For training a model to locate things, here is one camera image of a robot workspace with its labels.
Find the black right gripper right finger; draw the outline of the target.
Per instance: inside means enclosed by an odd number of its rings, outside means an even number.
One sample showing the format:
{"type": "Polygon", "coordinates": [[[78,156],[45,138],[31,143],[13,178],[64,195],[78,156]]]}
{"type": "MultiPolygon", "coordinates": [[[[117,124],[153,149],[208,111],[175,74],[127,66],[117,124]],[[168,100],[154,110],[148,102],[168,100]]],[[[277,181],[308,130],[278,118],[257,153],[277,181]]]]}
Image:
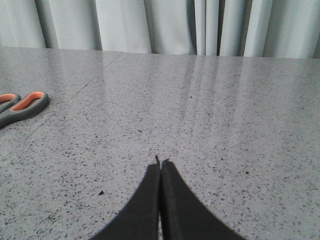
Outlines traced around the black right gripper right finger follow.
{"type": "Polygon", "coordinates": [[[162,163],[160,215],[165,240],[242,240],[193,194],[174,163],[162,163]]]}

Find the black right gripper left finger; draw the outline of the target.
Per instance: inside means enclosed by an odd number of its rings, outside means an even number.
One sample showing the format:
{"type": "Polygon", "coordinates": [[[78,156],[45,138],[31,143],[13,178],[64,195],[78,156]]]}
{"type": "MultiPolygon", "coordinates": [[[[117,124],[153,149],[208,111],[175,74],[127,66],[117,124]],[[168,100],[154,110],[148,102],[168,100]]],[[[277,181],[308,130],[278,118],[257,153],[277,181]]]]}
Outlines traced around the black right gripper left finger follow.
{"type": "Polygon", "coordinates": [[[159,238],[159,195],[161,169],[147,166],[137,190],[124,208],[93,240],[157,240],[159,238]]]}

